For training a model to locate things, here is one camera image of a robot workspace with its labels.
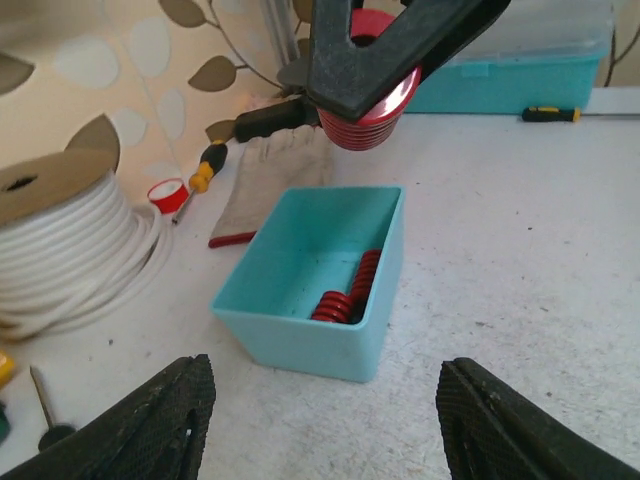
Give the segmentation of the canvas work glove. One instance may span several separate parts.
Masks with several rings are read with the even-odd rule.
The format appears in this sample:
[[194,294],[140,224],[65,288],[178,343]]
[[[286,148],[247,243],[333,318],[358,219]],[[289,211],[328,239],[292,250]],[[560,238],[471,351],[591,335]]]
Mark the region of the canvas work glove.
[[319,127],[303,125],[251,139],[208,246],[251,241],[286,190],[326,186],[333,170],[332,143]]

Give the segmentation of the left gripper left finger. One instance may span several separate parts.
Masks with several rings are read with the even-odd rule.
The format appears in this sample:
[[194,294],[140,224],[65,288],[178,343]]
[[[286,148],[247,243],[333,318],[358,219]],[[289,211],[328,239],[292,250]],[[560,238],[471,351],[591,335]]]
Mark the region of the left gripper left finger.
[[213,406],[209,357],[181,357],[4,479],[196,479]]

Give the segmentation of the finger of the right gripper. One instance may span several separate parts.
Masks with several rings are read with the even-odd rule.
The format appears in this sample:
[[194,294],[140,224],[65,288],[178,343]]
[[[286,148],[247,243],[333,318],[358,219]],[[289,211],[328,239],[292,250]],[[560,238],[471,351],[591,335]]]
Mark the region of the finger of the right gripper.
[[500,0],[406,1],[371,44],[352,39],[355,1],[313,3],[306,91],[320,108],[356,121],[415,68],[426,79],[484,33],[509,6]]

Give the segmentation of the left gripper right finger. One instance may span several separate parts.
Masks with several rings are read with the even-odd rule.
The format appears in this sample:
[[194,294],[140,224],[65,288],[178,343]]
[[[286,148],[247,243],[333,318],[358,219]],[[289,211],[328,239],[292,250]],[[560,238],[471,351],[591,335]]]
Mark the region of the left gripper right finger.
[[453,479],[639,477],[470,358],[442,363],[435,401]]

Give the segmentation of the teal plastic spring tray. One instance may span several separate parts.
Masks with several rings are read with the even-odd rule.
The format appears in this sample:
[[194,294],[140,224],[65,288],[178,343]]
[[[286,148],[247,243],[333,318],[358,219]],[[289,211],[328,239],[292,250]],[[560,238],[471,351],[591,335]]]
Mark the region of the teal plastic spring tray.
[[[398,186],[292,188],[211,303],[264,366],[365,383],[374,378],[404,253]],[[352,323],[312,317],[323,294],[348,293],[362,256],[380,253]]]

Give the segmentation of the black orange screwdriver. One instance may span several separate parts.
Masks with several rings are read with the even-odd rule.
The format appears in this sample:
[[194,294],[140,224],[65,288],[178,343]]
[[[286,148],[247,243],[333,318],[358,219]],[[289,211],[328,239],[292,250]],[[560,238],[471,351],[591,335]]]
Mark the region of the black orange screwdriver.
[[38,442],[38,450],[42,453],[56,443],[73,435],[77,429],[69,423],[61,423],[57,421],[40,370],[31,365],[29,367],[29,373],[34,383],[47,427]]

